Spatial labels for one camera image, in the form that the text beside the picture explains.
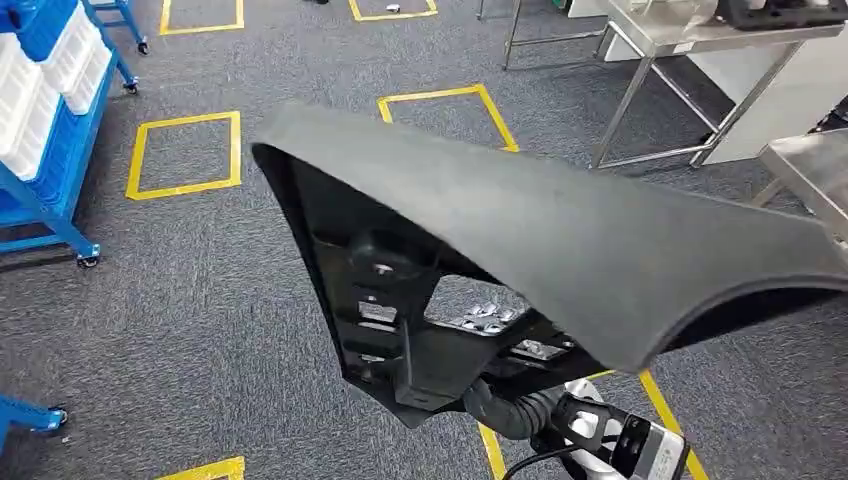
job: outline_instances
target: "metal bolt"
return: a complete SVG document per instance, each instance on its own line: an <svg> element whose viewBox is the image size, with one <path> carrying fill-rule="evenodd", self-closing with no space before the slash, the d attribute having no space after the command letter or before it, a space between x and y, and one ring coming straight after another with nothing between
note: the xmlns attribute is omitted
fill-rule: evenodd
<svg viewBox="0 0 848 480"><path fill-rule="evenodd" d="M503 325L500 323L490 323L483 329L486 333L500 333L503 331Z"/></svg>
<svg viewBox="0 0 848 480"><path fill-rule="evenodd" d="M504 323L508 323L515 318L515 312L512 310L504 310L500 314L500 319Z"/></svg>
<svg viewBox="0 0 848 480"><path fill-rule="evenodd" d="M388 275L394 272L395 269L383 263L375 263L374 271L377 272L377 275Z"/></svg>
<svg viewBox="0 0 848 480"><path fill-rule="evenodd" d="M483 306L483 311L480 312L481 317L488 317L498 311L498 306L492 302L487 303Z"/></svg>
<svg viewBox="0 0 848 480"><path fill-rule="evenodd" d="M542 344L535 340L524 340L523 342L521 342L521 345L525 349L527 349L528 352L534 355L542 354Z"/></svg>
<svg viewBox="0 0 848 480"><path fill-rule="evenodd" d="M363 362L368 362L368 363L378 363L378 362L386 361L386 359L383 358L383 357L377 357L377 356L374 356L374 355L366 355L366 354L360 355L359 358L361 358Z"/></svg>

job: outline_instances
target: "yellow tape square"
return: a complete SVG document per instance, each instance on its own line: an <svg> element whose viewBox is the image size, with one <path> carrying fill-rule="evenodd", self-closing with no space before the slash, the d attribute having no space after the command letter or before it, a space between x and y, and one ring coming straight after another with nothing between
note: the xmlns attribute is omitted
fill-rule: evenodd
<svg viewBox="0 0 848 480"><path fill-rule="evenodd" d="M391 15L362 15L359 12L359 5L356 0L347 0L350 4L350 11L353 12L353 19L357 22L373 22L378 20L402 20L404 18L429 17L436 15L439 11L436 9L435 0L427 0L427 10L423 12L412 13L393 13Z"/></svg>
<svg viewBox="0 0 848 480"><path fill-rule="evenodd" d="M442 98L442 97L450 97L454 95L469 95L476 94L480 96L480 100L483 102L483 105L486 107L486 111L489 112L489 116L492 117L492 122L495 124L495 128L498 129L498 133L501 134L501 138L504 141L504 147L501 150L507 152L517 152L518 144L515 143L515 138L512 137L512 133L510 133L509 128L506 126L506 122L504 122L501 113L498 111L498 107L495 106L495 102L492 101L492 97L489 96L488 90L482 83L475 83L469 87L462 88L451 88L449 90L435 90L432 92L418 92L418 93L405 93L401 95L388 95L385 97L380 97L377 99L377 108L380 109L380 116L383 117L383 121L386 123L393 123L392 112L389 111L389 103L391 102L406 102L411 100L427 100L430 98Z"/></svg>
<svg viewBox="0 0 848 480"><path fill-rule="evenodd" d="M210 25L208 27L171 28L171 0L162 0L162 18L159 21L159 35L181 35L186 33L220 32L244 28L244 0L236 2L236 21L229 25Z"/></svg>
<svg viewBox="0 0 848 480"><path fill-rule="evenodd" d="M181 185L179 187L159 188L155 190L139 191L141 184L141 168L144 160L144 150L147 146L147 132L154 128L174 127L190 123L209 122L214 120L230 121L230 159L229 177L225 180L213 182L195 183ZM186 193L201 192L215 188L226 188L241 185L241 115L239 112L209 113L193 117L180 117L168 120L142 123L138 127L133 147L132 161L130 162L130 175L127 180L127 197L133 200L148 200L151 198L170 197Z"/></svg>

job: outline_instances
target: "screw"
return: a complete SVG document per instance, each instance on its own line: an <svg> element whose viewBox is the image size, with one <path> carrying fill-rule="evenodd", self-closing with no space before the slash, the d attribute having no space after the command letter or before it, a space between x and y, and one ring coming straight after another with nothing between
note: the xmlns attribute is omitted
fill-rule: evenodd
<svg viewBox="0 0 848 480"><path fill-rule="evenodd" d="M535 340L524 340L522 346L530 353L534 355L542 354L542 344Z"/></svg>
<svg viewBox="0 0 848 480"><path fill-rule="evenodd" d="M388 275L394 272L395 269L383 263L375 263L374 271L377 272L377 275Z"/></svg>

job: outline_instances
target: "stainless steel table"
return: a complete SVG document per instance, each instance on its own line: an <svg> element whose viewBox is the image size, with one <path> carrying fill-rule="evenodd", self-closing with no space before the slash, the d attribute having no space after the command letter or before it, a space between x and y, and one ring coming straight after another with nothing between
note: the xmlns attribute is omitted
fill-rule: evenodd
<svg viewBox="0 0 848 480"><path fill-rule="evenodd" d="M512 26L507 32L504 45L504 68L508 68L509 57L513 46L601 36L601 42L595 52L595 56L598 57L605 54L615 34L620 36L640 58L639 66L636 68L630 85L628 85L627 90L624 92L624 96L604 132L604 136L600 143L595 146L591 164L592 168L608 168L690 153L695 154L691 161L692 166L700 166L709 152L715 149L719 142L724 139L733 124L751 107L763 90L765 90L786 62L792 58L792 55L795 54L806 40L835 37L845 27L844 24L840 24L790 30L743 32L716 20L705 24L693 23L693 15L700 14L698 10L703 9L704 5L702 1L698 0L658 0L634 9L631 9L628 0L604 0L602 2L604 5L603 8L609 15L609 19L602 31L560 37L515 40L515 29L518 25L521 2L522 0L513 0ZM482 1L480 5L480 12L482 14ZM655 63L659 57L775 44L787 44L786 51L760 78L750 93L717 124ZM607 155L612 146L612 140L621 124L624 113L630 106L630 102L633 100L636 92L641 88L649 71L656 73L695 112L698 118L712 131L712 134L704 143L698 145L606 162Z"/></svg>
<svg viewBox="0 0 848 480"><path fill-rule="evenodd" d="M848 240L848 129L771 141L759 159L777 179L752 204L762 207L788 188Z"/></svg>

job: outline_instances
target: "metal table leg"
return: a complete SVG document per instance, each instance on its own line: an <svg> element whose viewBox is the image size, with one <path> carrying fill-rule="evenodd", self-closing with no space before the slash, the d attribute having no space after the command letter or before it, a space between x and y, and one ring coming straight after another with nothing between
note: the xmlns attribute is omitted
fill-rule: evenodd
<svg viewBox="0 0 848 480"><path fill-rule="evenodd" d="M518 14L521 13L521 0L512 0L512 26L507 30L504 43L503 69L509 68L509 55L512 53L512 42L515 40L515 29L518 27Z"/></svg>
<svg viewBox="0 0 848 480"><path fill-rule="evenodd" d="M604 24L604 29L601 30L601 41L598 42L598 48L595 49L592 56L595 58L599 58L601 55L605 56L613 38L615 38L615 32L612 31L609 23Z"/></svg>
<svg viewBox="0 0 848 480"><path fill-rule="evenodd" d="M138 47L138 53L142 55L147 55L147 37L142 35L141 32L138 30L138 24L136 23L135 17L133 16L129 1L115 0L115 6L118 8L118 10L120 10L121 15L123 15L124 20L127 24L127 27L130 29L130 33L132 33L132 36L135 39L136 46Z"/></svg>
<svg viewBox="0 0 848 480"><path fill-rule="evenodd" d="M721 143L722 140L724 140L724 137L727 136L733 125L737 121L739 121L739 119L742 118L742 115L744 115L745 112L747 112L748 109L751 108L751 105L753 105L754 102L756 102L757 99L760 98L760 95L765 91L766 87L769 86L772 80L774 80L774 77L776 77L777 74L780 73L783 67L786 66L792 56L795 55L795 52L797 52L803 44L804 42L802 41L790 43L786 46L786 50L783 52L783 55L781 55L780 58L778 58L774 62L771 68L769 68L768 71L762 77L760 77L760 79L757 81L756 85L754 85L754 88L751 89L748 95L739 104L733 107L733 110L731 110L730 113L728 113L727 116L724 117L724 120L719 123L718 131L713 133L710 136L709 140L707 140L707 144L711 145L711 147L709 149L696 153L695 156L692 157L690 165L695 168L698 168L704 164L704 161L716 149L718 144Z"/></svg>
<svg viewBox="0 0 848 480"><path fill-rule="evenodd" d="M0 395L0 452L11 425L49 432L61 427L67 419L68 413L60 408L41 408Z"/></svg>
<svg viewBox="0 0 848 480"><path fill-rule="evenodd" d="M606 159L607 154L609 154L612 139L615 136L615 132L618 130L618 126L621 124L621 120L624 118L624 113L627 111L627 108L630 106L630 102L633 100L636 92L639 91L639 88L648 76L648 72L651 71L651 65L653 65L654 60L654 57L645 56L639 61L639 66L636 67L636 73L633 74L633 78L630 80L630 85L627 86L627 90L624 92L624 97L618 104L618 109L612 116L612 120L610 120L609 125L607 125L607 130L604 132L604 137L601 139L601 143L595 146L595 153L592 156L591 168L600 167L601 163L603 163Z"/></svg>

